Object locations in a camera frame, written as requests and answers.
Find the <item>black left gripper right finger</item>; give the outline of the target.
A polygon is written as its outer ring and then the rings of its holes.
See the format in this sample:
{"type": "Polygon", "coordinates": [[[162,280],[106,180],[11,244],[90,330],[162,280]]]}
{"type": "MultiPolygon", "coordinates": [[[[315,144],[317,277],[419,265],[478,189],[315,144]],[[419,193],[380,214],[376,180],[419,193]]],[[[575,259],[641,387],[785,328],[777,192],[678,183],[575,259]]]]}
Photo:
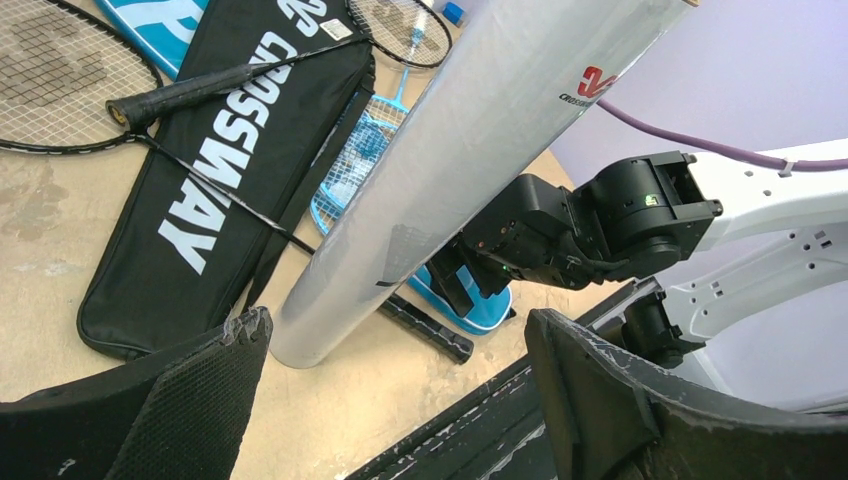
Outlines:
{"type": "Polygon", "coordinates": [[[525,326],[561,479],[843,479],[845,418],[685,380],[552,309],[525,326]]]}

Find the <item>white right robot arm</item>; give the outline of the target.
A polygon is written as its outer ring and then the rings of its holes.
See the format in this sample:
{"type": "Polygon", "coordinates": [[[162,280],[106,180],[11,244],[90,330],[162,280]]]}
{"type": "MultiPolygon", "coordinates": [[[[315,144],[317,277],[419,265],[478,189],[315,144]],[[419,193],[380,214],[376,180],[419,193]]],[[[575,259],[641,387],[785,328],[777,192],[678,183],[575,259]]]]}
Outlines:
{"type": "Polygon", "coordinates": [[[574,189],[524,173],[427,263],[458,314],[514,280],[569,290],[625,282],[588,322],[666,368],[734,323],[847,277],[847,171],[744,165],[728,154],[625,158],[574,189]]]}

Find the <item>white shuttlecock tube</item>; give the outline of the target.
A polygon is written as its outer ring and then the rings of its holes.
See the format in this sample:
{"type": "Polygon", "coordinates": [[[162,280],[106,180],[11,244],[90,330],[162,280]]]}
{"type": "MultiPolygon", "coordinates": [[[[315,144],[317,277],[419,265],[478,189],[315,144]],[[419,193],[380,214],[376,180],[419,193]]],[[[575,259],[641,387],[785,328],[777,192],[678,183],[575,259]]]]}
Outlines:
{"type": "Polygon", "coordinates": [[[273,314],[270,354],[321,363],[589,109],[694,1],[488,1],[273,314]]]}

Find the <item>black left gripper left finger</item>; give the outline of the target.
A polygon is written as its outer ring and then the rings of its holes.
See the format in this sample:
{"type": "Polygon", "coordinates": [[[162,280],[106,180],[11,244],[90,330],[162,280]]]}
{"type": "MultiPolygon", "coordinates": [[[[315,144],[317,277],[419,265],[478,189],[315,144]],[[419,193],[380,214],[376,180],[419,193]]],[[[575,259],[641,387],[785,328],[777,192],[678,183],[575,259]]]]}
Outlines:
{"type": "Polygon", "coordinates": [[[4,479],[227,479],[272,334],[267,308],[1,405],[4,479]]]}

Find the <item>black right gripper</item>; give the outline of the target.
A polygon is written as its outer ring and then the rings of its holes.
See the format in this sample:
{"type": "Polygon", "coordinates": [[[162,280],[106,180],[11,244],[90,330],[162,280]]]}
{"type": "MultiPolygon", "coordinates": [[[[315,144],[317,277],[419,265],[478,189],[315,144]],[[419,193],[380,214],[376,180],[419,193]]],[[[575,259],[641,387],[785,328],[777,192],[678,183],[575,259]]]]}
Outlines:
{"type": "Polygon", "coordinates": [[[431,289],[458,317],[510,280],[568,290],[610,280],[592,180],[575,190],[521,174],[427,262],[431,289]]]}

